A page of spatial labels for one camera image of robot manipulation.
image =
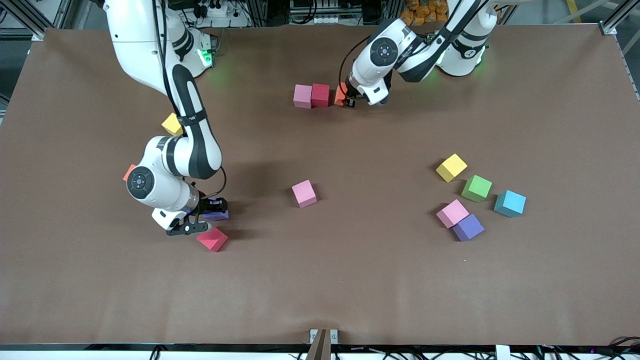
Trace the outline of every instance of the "blue cube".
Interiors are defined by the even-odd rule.
[[[478,218],[471,214],[462,219],[453,227],[453,231],[458,235],[460,241],[469,241],[479,233],[484,231],[484,227],[478,221]]]
[[[493,210],[506,217],[515,218],[522,216],[522,213],[524,213],[525,202],[527,202],[526,197],[507,190],[498,196]]]
[[[208,213],[202,215],[208,221],[220,221],[220,220],[229,220],[229,210],[220,211],[217,213]]]

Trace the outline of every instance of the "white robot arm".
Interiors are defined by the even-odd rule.
[[[162,0],[105,0],[103,9],[120,66],[136,81],[167,95],[186,132],[185,136],[152,138],[129,173],[127,189],[136,200],[155,208],[152,217],[168,234],[206,231],[209,226],[196,221],[172,233],[192,211],[201,214],[212,207],[184,177],[208,179],[222,165],[222,153],[192,75],[204,71],[206,64],[191,61],[190,69],[183,65],[189,65],[184,61],[189,54],[199,57],[194,36],[175,22],[177,15]],[[174,29],[168,29],[168,23]]]
[[[407,82],[417,83],[439,66],[453,76],[464,76],[480,63],[485,43],[497,22],[492,4],[520,4],[532,0],[458,0],[445,26],[430,43],[402,20],[380,24],[353,63],[346,79],[346,95],[364,96],[370,105],[386,103],[390,72],[396,69]]]

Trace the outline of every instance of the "green indicator light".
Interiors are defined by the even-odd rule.
[[[202,61],[202,65],[204,65],[205,67],[211,66],[211,55],[209,54],[209,51],[198,50],[198,55],[200,57],[200,60]]]

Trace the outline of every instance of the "foam cube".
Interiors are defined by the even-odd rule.
[[[520,217],[524,212],[525,202],[527,202],[526,197],[519,193],[512,192],[511,190],[507,190],[498,195],[498,199],[495,201],[493,210],[506,217]]]
[[[469,241],[476,235],[484,231],[484,227],[478,221],[478,218],[471,214],[462,219],[453,227],[453,231],[458,236],[460,241]]]
[[[174,113],[171,113],[171,115],[163,121],[162,127],[173,136],[182,135],[184,132],[182,125],[178,122],[178,117]]]
[[[213,252],[220,251],[220,248],[222,248],[222,245],[227,242],[227,239],[228,236],[224,235],[217,227],[214,227],[206,233],[198,235],[198,241]]]
[[[436,172],[442,176],[442,179],[446,182],[451,182],[456,176],[460,175],[462,170],[467,168],[467,164],[462,161],[458,154],[449,156],[448,159],[442,162],[436,169]]]
[[[329,85],[314,84],[311,90],[311,106],[328,108],[330,91]]]
[[[136,167],[135,165],[131,164],[131,166],[127,170],[127,173],[124,174],[124,177],[122,178],[124,181],[126,181],[129,178],[129,174],[131,173],[131,170],[133,170],[135,167]]]
[[[294,185],[292,189],[300,208],[309,206],[317,201],[316,193],[313,187],[311,187],[311,181],[309,180],[304,180],[302,183]]]
[[[311,109],[311,91],[309,85],[296,85],[293,92],[293,105],[297,108]]]
[[[335,97],[333,98],[333,104],[337,106],[344,106],[344,101],[347,99],[344,92],[347,91],[347,85],[345,83],[340,83],[338,87],[335,89]]]
[[[491,190],[492,182],[474,175],[471,179],[467,180],[465,188],[462,189],[462,196],[475,202],[481,202],[489,196],[489,190]]]
[[[460,220],[469,216],[469,212],[462,206],[462,203],[456,199],[444,209],[440,210],[436,216],[442,221],[448,229],[456,225]]]
[[[206,213],[202,215],[208,221],[222,221],[229,220],[229,210],[219,211],[216,213]]]

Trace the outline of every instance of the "yellow cube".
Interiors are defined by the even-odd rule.
[[[454,179],[454,177],[458,176],[462,170],[467,168],[467,164],[462,161],[462,159],[458,156],[458,154],[453,154],[446,159],[440,166],[436,169],[436,172],[442,176],[442,179],[446,182],[450,182]]]
[[[162,127],[173,136],[182,135],[183,133],[182,126],[178,122],[178,117],[174,113],[171,113],[171,115],[166,118],[162,123]]]

